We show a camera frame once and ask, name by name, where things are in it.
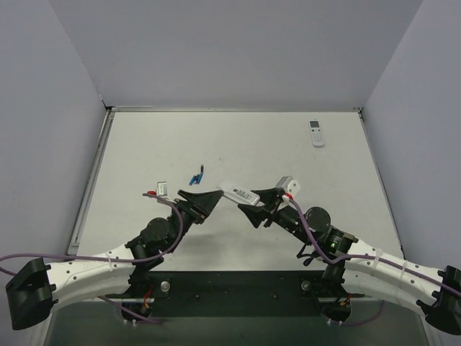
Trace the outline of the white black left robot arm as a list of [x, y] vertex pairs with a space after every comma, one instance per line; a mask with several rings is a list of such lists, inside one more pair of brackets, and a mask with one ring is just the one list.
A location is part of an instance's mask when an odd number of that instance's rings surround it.
[[144, 273], [171, 254], [190, 227], [202, 224], [223, 197], [223, 192], [178, 191], [179, 198], [155, 199], [171, 214], [150, 220], [138, 236], [94, 256], [28, 255], [28, 262], [6, 284], [12, 329], [23, 330], [45, 321], [65, 306], [107, 295], [128, 292], [141, 296], [148, 287]]

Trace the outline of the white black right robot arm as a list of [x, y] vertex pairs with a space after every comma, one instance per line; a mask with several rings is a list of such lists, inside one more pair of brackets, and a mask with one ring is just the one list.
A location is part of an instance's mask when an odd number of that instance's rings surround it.
[[259, 192], [258, 205], [238, 204], [258, 228], [273, 223], [304, 246], [312, 246], [310, 260], [325, 263], [322, 280], [350, 295], [395, 303], [424, 317], [441, 332], [460, 335], [460, 270], [426, 267], [372, 246], [331, 223], [327, 210], [303, 211], [293, 196], [280, 188]]

